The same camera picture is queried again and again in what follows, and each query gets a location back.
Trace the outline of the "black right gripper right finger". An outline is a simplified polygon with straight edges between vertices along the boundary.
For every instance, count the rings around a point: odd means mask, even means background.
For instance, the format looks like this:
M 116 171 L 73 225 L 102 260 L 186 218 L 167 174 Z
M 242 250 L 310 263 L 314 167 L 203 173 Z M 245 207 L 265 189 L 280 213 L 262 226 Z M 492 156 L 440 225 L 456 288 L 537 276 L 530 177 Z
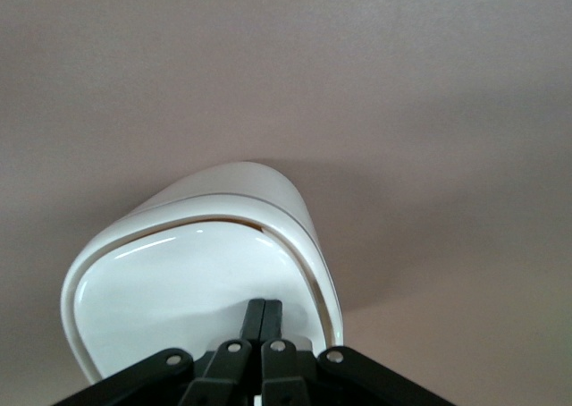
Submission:
M 261 300 L 264 405 L 450 405 L 451 402 L 347 346 L 319 355 L 282 337 L 282 303 Z

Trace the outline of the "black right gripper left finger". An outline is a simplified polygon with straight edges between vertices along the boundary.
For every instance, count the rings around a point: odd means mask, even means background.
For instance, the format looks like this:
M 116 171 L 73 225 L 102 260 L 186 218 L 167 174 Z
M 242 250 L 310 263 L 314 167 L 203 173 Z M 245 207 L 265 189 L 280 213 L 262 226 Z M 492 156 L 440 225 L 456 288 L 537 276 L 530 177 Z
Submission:
M 60 405 L 248 405 L 242 385 L 263 326 L 267 301 L 251 300 L 240 337 L 194 360 L 182 349 L 166 349 L 77 392 Z

